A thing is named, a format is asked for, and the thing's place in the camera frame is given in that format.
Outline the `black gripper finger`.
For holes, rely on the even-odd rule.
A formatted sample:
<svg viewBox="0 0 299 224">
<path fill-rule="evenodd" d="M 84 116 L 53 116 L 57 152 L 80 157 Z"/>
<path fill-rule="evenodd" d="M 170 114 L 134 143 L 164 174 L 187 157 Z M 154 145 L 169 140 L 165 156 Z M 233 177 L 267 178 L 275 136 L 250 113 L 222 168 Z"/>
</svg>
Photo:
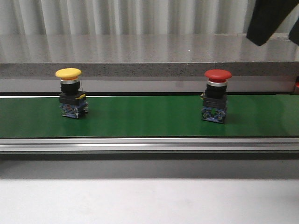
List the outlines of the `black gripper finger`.
<svg viewBox="0 0 299 224">
<path fill-rule="evenodd" d="M 257 0 L 247 39 L 257 46 L 264 45 L 296 6 L 296 0 Z"/>
<path fill-rule="evenodd" d="M 297 20 L 293 25 L 288 39 L 299 46 L 299 20 Z"/>
</svg>

